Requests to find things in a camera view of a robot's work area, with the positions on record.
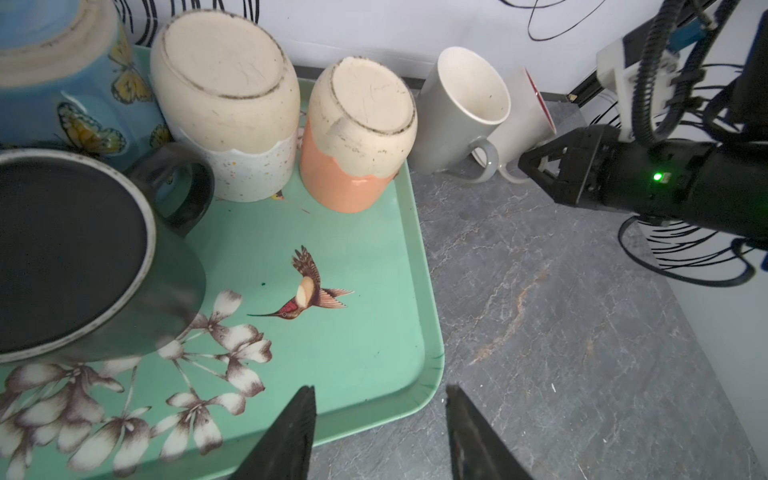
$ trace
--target upside-down mug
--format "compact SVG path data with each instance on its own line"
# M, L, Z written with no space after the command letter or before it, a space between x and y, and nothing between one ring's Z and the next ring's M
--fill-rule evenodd
M3 0L0 31L0 147L61 148L124 171L170 141L110 0Z
M301 154L307 191L331 210L371 207L411 151L418 119L411 91L387 67L347 57L327 68L310 97Z
M217 197L252 202L288 183L299 81L270 34L237 15L190 10L157 35L150 65L170 132L208 160Z

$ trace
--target speckled white mug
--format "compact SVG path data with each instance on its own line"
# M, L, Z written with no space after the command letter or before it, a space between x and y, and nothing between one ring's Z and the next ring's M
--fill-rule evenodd
M261 27L226 12L185 12L157 36L151 74L170 132L208 160L217 197L252 202L288 183L299 81Z

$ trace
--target mug handle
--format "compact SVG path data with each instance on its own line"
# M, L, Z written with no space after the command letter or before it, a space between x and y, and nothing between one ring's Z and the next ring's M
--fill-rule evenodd
M488 141L488 138L479 137L474 139L469 144L470 152L476 148L481 148L485 152L485 170L483 170L482 175L477 178L470 178L449 171L443 171L442 173L444 175L448 175L449 177L453 177L465 184L480 184L493 177L493 174L496 173L498 168L498 152L496 151L496 147L494 147L493 144Z
M519 161L520 161L520 159L518 158L515 161L515 163L517 164ZM530 177L520 178L520 177L516 177L515 175L510 174L509 170L507 170L507 165L509 165L509 164L503 164L503 165L499 165L498 166L498 172L501 174L502 177L507 179L507 181L510 181L513 184L518 184L518 185L519 184L526 184L529 181L531 181Z
M190 191L176 211L164 218L166 225L180 237L185 237L197 225L214 198L214 173L208 162L191 148L171 142L146 153L125 172L153 203L166 178L185 165L192 170Z

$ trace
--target gray marble countertop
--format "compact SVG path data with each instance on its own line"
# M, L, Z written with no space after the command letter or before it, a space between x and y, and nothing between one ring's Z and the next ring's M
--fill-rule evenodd
M549 106L561 133L584 124ZM618 246L626 215L499 175L412 182L442 385L410 417L315 448L310 478L451 478L448 383L536 480L766 478L667 281ZM648 248L638 232L628 244Z

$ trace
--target dark gray mug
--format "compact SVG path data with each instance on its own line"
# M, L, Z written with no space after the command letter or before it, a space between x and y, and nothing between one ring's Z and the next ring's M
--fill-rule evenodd
M488 136L509 116L510 99L504 80L484 58L463 47L443 50L416 98L416 111L419 129L408 156L413 170L470 184L493 176L498 152ZM480 177L446 171L476 148L488 159Z
M190 191L162 217L152 199L179 167ZM184 235L213 191L206 161L180 144L125 175L64 151L0 152L0 363L143 355L174 339L205 294Z

